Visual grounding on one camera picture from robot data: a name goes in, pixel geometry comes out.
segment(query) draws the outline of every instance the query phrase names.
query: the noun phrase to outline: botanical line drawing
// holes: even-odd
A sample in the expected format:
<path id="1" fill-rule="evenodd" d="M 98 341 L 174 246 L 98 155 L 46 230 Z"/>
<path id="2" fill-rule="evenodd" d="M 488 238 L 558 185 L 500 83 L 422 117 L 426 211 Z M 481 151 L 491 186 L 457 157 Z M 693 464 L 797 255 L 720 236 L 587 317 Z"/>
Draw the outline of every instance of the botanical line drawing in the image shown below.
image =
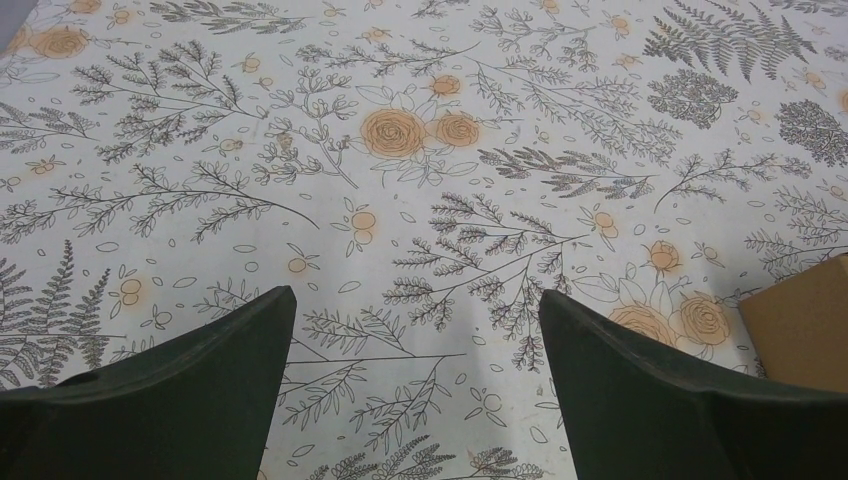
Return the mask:
<path id="1" fill-rule="evenodd" d="M 456 300 L 452 296 L 460 288 L 467 289 L 470 296 L 477 296 L 488 304 L 491 326 L 502 329 L 505 340 L 518 342 L 513 365 L 519 370 L 527 368 L 538 372 L 544 353 L 537 310 L 544 283 L 531 272 L 533 261 L 539 262 L 536 264 L 539 274 L 552 277 L 553 286 L 564 289 L 565 247 L 589 247 L 578 242 L 586 235 L 554 233 L 550 223 L 517 211 L 510 212 L 511 222 L 505 222 L 500 207 L 482 194 L 468 198 L 446 192 L 442 194 L 442 201 L 444 203 L 431 207 L 434 217 L 430 225 L 439 233 L 435 246 L 416 238 L 412 241 L 414 248 L 407 252 L 409 256 L 392 263 L 409 270 L 430 270 L 434 279 L 439 280 L 469 272 L 473 272 L 473 276 L 449 282 L 444 287 L 433 286 L 425 277 L 399 277 L 394 281 L 394 288 L 383 294 L 385 303 L 420 305 L 409 313 L 412 325 L 432 322 L 441 332 L 453 317 L 452 306 Z M 483 257 L 475 251 L 478 248 Z M 501 260 L 501 263 L 489 266 L 484 258 Z M 501 279 L 515 267 L 521 268 Z M 507 287 L 515 294 L 505 301 L 500 297 L 506 294 Z"/>
<path id="2" fill-rule="evenodd" d="M 266 144 L 266 153 L 259 154 L 259 158 L 268 166 L 259 163 L 253 166 L 253 173 L 259 174 L 257 181 L 264 185 L 273 178 L 274 182 L 285 182 L 291 185 L 297 180 L 298 175 L 323 174 L 340 176 L 353 188 L 359 188 L 342 170 L 342 155 L 350 148 L 349 136 L 334 139 L 330 134 L 330 128 L 325 123 L 325 119 L 329 117 L 335 117 L 338 120 L 350 119 L 356 115 L 353 109 L 359 105 L 359 102 L 348 101 L 342 94 L 337 95 L 329 104 L 320 98 L 316 100 L 315 97 L 324 92 L 350 88 L 350 77 L 338 74 L 321 76 L 321 70 L 309 67 L 298 70 L 298 75 L 300 78 L 295 91 L 277 90 L 271 93 L 270 97 L 279 103 L 272 103 L 269 107 L 272 110 L 296 109 L 313 121 L 315 127 L 311 129 L 306 126 L 296 127 L 289 117 L 274 117 L 265 136 L 274 138 L 276 141 Z M 302 95 L 302 100 L 296 98 L 298 95 Z M 302 160 L 293 136 L 317 146 L 327 166 L 332 168 L 325 168 L 321 160 L 311 155 L 307 155 L 306 159 Z"/>
<path id="3" fill-rule="evenodd" d="M 116 83 L 114 74 L 100 65 L 76 67 L 74 74 L 88 85 L 77 85 L 72 92 L 82 97 L 82 105 L 96 105 L 113 98 L 117 93 L 129 94 L 130 113 L 116 124 L 117 145 L 98 146 L 97 154 L 106 164 L 137 153 L 150 155 L 157 146 L 166 147 L 183 140 L 186 145 L 203 138 L 209 129 L 230 115 L 264 118 L 267 112 L 257 107 L 257 113 L 248 113 L 240 105 L 242 94 L 227 75 L 221 76 L 221 85 L 213 76 L 221 68 L 221 55 L 211 54 L 196 40 L 187 44 L 175 43 L 173 48 L 159 51 L 159 60 L 144 62 L 140 52 L 118 58 L 108 55 L 107 60 L 127 73 L 121 78 L 132 87 Z M 188 98 L 178 98 L 162 93 L 165 89 L 182 92 Z M 159 110 L 169 113 L 150 118 Z M 190 126 L 188 117 L 194 120 Z"/>
<path id="4" fill-rule="evenodd" d="M 258 34 L 291 33 L 306 27 L 306 17 L 284 17 L 280 9 L 268 3 L 231 2 L 223 8 L 203 0 L 151 3 L 150 11 L 166 22 L 200 22 L 215 35 L 252 30 Z"/>
<path id="5" fill-rule="evenodd" d="M 445 65 L 445 60 L 470 51 L 477 45 L 464 50 L 454 50 L 449 47 L 433 47 L 418 40 L 410 40 L 414 53 L 403 53 L 392 50 L 386 43 L 377 43 L 376 53 L 368 53 L 362 47 L 352 45 L 345 47 L 343 53 L 334 54 L 331 50 L 317 45 L 306 45 L 297 51 L 297 56 L 305 62 L 324 62 L 327 68 L 355 68 L 373 66 L 374 78 L 385 77 L 395 72 L 398 67 L 405 68 L 413 77 L 432 75 Z"/>
<path id="6" fill-rule="evenodd" d="M 0 260 L 0 390 L 20 387 L 20 375 L 55 386 L 66 363 L 78 354 L 88 368 L 97 368 L 110 339 L 119 338 L 99 334 L 108 268 L 86 293 L 69 293 L 77 282 L 70 241 L 65 240 L 59 267 L 39 293 L 21 284 L 26 273 L 8 258 Z"/>
<path id="7" fill-rule="evenodd" d="M 619 173 L 617 162 L 600 153 L 587 155 L 565 151 L 563 155 L 552 157 L 530 147 L 513 150 L 512 153 L 499 148 L 493 150 L 479 150 L 480 161 L 495 167 L 506 178 L 530 178 L 533 172 L 548 174 L 550 179 L 542 180 L 542 183 L 551 185 L 552 191 L 562 193 L 560 198 L 574 198 L 598 191 L 608 200 L 635 200 L 654 191 L 649 180 L 655 175 Z"/>
<path id="8" fill-rule="evenodd" d="M 777 209 L 791 215 L 787 226 L 801 245 L 785 239 L 779 232 L 771 234 L 763 229 L 751 233 L 745 245 L 762 254 L 763 268 L 776 282 L 845 251 L 848 245 L 840 240 L 848 231 L 848 215 L 829 207 L 824 199 L 810 192 L 801 193 L 797 187 L 784 186 L 774 194 Z"/>
<path id="9" fill-rule="evenodd" d="M 0 102 L 6 115 L 0 116 L 0 150 L 9 153 L 29 153 L 47 147 L 47 139 L 56 135 L 97 141 L 88 131 L 99 126 L 76 112 L 62 112 L 51 107 L 40 107 L 38 112 L 24 113 L 7 103 Z"/>
<path id="10" fill-rule="evenodd" d="M 474 61 L 478 67 L 475 75 L 477 93 L 489 100 L 490 106 L 498 113 L 509 114 L 513 107 L 520 111 L 524 103 L 519 100 L 518 94 L 504 92 L 504 84 L 487 71 L 518 80 L 522 91 L 527 94 L 525 101 L 532 102 L 533 108 L 551 123 L 568 125 L 568 121 L 577 122 L 593 143 L 598 143 L 610 153 L 625 155 L 630 152 L 662 164 L 674 151 L 675 140 L 681 136 L 667 122 L 632 119 L 633 102 L 640 96 L 626 79 L 605 77 L 594 82 L 562 86 L 568 84 L 567 78 L 557 76 L 551 79 L 551 71 L 540 69 L 532 59 L 519 58 L 504 67 Z M 530 80 L 513 73 L 515 71 L 523 71 Z"/>
<path id="11" fill-rule="evenodd" d="M 676 120 L 688 120 L 707 129 L 721 117 L 721 106 L 736 100 L 739 92 L 722 85 L 705 73 L 680 69 L 677 75 L 664 75 L 662 82 L 649 82 L 657 95 L 648 96 L 654 110 Z"/>
<path id="12" fill-rule="evenodd" d="M 674 173 L 681 177 L 681 180 L 657 200 L 654 212 L 669 195 L 682 198 L 702 197 L 724 203 L 725 197 L 715 187 L 707 186 L 707 183 L 730 183 L 747 192 L 751 189 L 751 178 L 769 182 L 777 178 L 773 175 L 775 172 L 806 179 L 810 178 L 812 169 L 807 162 L 796 157 L 785 157 L 781 161 L 775 153 L 758 155 L 750 163 L 738 163 L 730 149 L 717 153 L 713 163 L 708 163 L 696 153 L 680 160 L 680 165 L 674 169 Z"/>
<path id="13" fill-rule="evenodd" d="M 712 0 L 707 2 L 723 15 L 689 7 L 681 0 L 674 0 L 681 13 L 663 8 L 677 27 L 654 17 L 658 31 L 650 32 L 645 55 L 666 57 L 673 62 L 682 60 L 690 67 L 695 66 L 697 59 L 707 70 L 717 67 L 724 75 L 735 56 L 742 75 L 750 82 L 757 62 L 766 77 L 776 80 L 777 67 L 787 58 L 796 57 L 806 63 L 802 49 L 817 53 L 813 43 L 796 33 L 786 17 L 781 16 L 779 22 L 773 21 L 751 3 L 757 12 L 755 20 L 728 6 Z"/>
<path id="14" fill-rule="evenodd" d="M 567 63 L 569 67 L 579 64 L 579 70 L 585 72 L 597 70 L 595 60 L 597 55 L 590 52 L 586 37 L 595 27 L 574 28 L 554 22 L 551 27 L 535 27 L 532 25 L 534 18 L 528 12 L 520 12 L 517 8 L 503 13 L 506 19 L 512 21 L 508 27 L 504 26 L 498 9 L 484 6 L 480 11 L 480 18 L 474 20 L 471 29 L 498 37 L 498 47 L 504 52 L 514 51 L 521 53 L 521 42 L 524 40 L 535 41 L 528 52 L 535 57 L 553 60 L 553 54 L 548 50 L 548 45 L 565 37 L 574 37 L 570 40 L 572 46 L 562 47 L 563 56 L 558 57 L 560 63 Z"/>
<path id="15" fill-rule="evenodd" d="M 790 145 L 801 145 L 828 167 L 848 165 L 848 132 L 819 104 L 810 100 L 781 103 L 775 118 L 780 121 L 780 138 Z"/>
<path id="16" fill-rule="evenodd" d="M 421 8 L 412 14 L 412 18 L 442 18 L 447 15 L 446 6 L 468 5 L 470 0 L 424 0 Z"/>
<path id="17" fill-rule="evenodd" d="M 165 167 L 134 165 L 130 172 L 136 176 L 135 183 L 140 184 L 141 188 L 126 194 L 115 192 L 113 197 L 106 198 L 102 186 L 86 184 L 82 187 L 53 188 L 50 198 L 56 200 L 55 208 L 39 210 L 36 200 L 26 200 L 10 205 L 5 213 L 0 214 L 0 239 L 4 243 L 18 243 L 22 237 L 32 235 L 36 230 L 51 228 L 58 214 L 67 214 L 68 220 L 72 220 L 80 212 L 88 217 L 74 227 L 80 237 L 103 232 L 119 212 L 129 214 L 137 199 L 147 200 L 147 211 L 130 217 L 130 230 L 142 237 L 150 236 L 158 219 L 165 214 L 176 214 L 188 207 L 196 208 L 220 199 L 230 200 L 231 203 L 226 208 L 215 207 L 209 216 L 200 218 L 193 241 L 200 243 L 207 233 L 218 233 L 228 221 L 236 221 L 243 216 L 258 220 L 272 209 L 294 214 L 318 228 L 312 219 L 291 207 L 246 193 L 244 189 L 250 183 L 250 178 L 238 170 L 229 177 L 229 167 L 229 164 L 198 161 L 193 164 L 191 177 L 174 181 L 165 176 Z M 193 185 L 197 183 L 209 187 L 195 188 Z"/>
<path id="18" fill-rule="evenodd" d="M 782 7 L 784 10 L 793 9 L 802 13 L 824 12 L 831 17 L 848 15 L 848 3 L 845 0 L 769 0 L 772 7 Z"/>

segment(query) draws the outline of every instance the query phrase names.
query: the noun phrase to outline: brown cardboard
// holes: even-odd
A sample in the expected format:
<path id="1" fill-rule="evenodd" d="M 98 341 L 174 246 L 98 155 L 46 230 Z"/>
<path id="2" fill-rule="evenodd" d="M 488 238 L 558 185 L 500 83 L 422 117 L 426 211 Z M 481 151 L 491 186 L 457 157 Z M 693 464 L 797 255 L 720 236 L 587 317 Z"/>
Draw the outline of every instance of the brown cardboard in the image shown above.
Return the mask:
<path id="1" fill-rule="evenodd" d="M 769 379 L 848 393 L 848 256 L 759 292 L 740 309 Z"/>

